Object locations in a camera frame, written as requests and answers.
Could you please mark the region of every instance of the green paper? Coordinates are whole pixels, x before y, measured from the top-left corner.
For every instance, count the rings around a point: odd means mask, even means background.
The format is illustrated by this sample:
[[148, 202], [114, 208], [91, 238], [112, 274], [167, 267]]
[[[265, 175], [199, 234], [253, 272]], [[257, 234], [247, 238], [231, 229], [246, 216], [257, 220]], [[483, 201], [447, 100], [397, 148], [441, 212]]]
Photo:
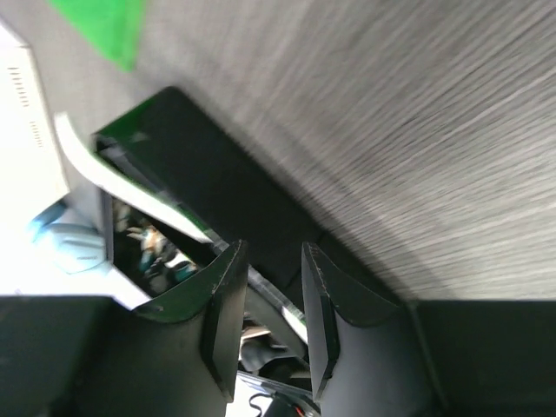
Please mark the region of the green paper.
[[98, 51], [133, 69], [145, 0], [50, 0]]

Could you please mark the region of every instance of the white strip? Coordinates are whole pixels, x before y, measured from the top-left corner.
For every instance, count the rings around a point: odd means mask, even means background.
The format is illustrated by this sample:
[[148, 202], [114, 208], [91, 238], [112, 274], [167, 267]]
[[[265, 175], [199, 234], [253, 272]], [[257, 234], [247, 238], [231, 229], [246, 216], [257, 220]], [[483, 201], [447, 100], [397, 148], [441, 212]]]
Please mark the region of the white strip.
[[63, 153], [85, 178], [114, 197], [165, 222], [197, 241], [211, 242], [186, 216], [132, 183], [90, 152], [73, 129], [67, 113], [57, 114], [54, 119]]

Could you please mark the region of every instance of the cable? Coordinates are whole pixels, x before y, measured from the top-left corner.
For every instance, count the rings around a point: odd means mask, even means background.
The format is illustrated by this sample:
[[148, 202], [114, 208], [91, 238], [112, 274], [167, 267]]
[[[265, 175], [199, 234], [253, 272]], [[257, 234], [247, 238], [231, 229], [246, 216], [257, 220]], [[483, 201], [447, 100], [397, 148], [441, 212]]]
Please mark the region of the cable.
[[254, 400], [257, 397], [265, 397], [265, 398], [273, 398], [273, 397], [270, 394], [258, 393], [258, 394], [251, 395], [251, 397], [249, 398], [249, 406], [251, 408], [259, 411], [259, 413], [257, 414], [256, 417], [262, 417], [262, 408], [260, 408], [259, 406], [257, 406], [256, 404], [253, 404], [253, 402], [251, 402], [252, 400]]

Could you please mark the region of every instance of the teal object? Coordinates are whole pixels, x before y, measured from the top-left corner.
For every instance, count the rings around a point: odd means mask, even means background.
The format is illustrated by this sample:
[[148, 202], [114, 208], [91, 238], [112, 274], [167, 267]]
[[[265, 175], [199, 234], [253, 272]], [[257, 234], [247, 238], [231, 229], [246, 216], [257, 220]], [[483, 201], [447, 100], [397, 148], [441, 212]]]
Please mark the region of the teal object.
[[104, 57], [135, 66], [146, 0], [50, 0]]

